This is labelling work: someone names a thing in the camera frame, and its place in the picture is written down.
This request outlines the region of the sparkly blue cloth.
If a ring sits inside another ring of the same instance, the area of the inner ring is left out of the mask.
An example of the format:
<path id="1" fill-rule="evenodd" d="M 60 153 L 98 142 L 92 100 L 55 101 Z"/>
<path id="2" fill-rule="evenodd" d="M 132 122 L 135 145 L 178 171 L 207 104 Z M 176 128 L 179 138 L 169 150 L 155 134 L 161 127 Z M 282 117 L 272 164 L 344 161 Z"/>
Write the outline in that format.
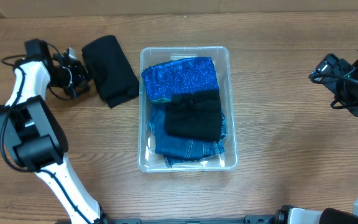
<path id="1" fill-rule="evenodd" d="M 175 95 L 219 88 L 212 58 L 171 60 L 146 68 L 141 77 L 150 102 L 167 103 Z"/>

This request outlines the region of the blue jeans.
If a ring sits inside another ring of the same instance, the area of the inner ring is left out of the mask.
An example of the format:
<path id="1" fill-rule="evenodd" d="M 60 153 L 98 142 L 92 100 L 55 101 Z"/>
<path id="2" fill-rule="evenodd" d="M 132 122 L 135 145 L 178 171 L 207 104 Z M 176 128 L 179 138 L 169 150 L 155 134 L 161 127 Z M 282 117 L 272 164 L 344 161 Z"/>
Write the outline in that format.
<path id="1" fill-rule="evenodd" d="M 172 167 L 176 163 L 194 162 L 224 154 L 223 140 L 227 136 L 226 118 L 223 112 L 221 116 L 223 121 L 218 142 L 181 138 L 167 133 L 164 126 L 164 105 L 152 105 L 149 124 L 155 136 L 155 153 L 164 156 L 167 167 Z"/>

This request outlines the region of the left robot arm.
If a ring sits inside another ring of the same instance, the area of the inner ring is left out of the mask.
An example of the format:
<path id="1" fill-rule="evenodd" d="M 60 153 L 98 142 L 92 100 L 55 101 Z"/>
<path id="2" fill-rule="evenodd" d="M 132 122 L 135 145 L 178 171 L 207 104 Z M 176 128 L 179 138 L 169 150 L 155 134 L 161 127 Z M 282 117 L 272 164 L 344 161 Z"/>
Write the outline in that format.
<path id="1" fill-rule="evenodd" d="M 61 88 L 66 100 L 89 91 L 90 76 L 75 51 L 51 54 L 44 40 L 25 42 L 16 55 L 12 95 L 0 105 L 0 152 L 5 163 L 43 180 L 67 211 L 71 223 L 109 223 L 100 204 L 81 183 L 68 155 L 63 129 L 46 105 L 47 91 Z"/>

